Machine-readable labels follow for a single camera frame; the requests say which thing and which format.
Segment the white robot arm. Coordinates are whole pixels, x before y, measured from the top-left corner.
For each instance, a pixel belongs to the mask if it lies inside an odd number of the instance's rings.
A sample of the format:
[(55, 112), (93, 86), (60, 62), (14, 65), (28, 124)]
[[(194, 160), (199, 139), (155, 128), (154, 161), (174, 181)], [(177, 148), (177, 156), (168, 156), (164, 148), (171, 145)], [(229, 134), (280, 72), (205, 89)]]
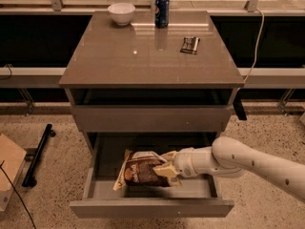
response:
[(271, 182), (301, 201), (305, 200), (305, 166), (288, 159), (259, 152), (226, 136), (211, 146), (184, 148), (162, 155), (166, 162), (153, 170), (162, 177), (240, 177), (245, 170)]

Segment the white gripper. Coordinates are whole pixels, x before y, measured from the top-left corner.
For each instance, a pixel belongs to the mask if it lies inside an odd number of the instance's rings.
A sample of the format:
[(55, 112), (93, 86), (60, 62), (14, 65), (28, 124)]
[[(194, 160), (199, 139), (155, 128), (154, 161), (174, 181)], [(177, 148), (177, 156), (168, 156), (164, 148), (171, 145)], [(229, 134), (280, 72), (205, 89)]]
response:
[(194, 177), (193, 168), (193, 148), (186, 148), (180, 151), (170, 151), (162, 154), (161, 157), (166, 161), (162, 165), (153, 167), (154, 172), (162, 177)]

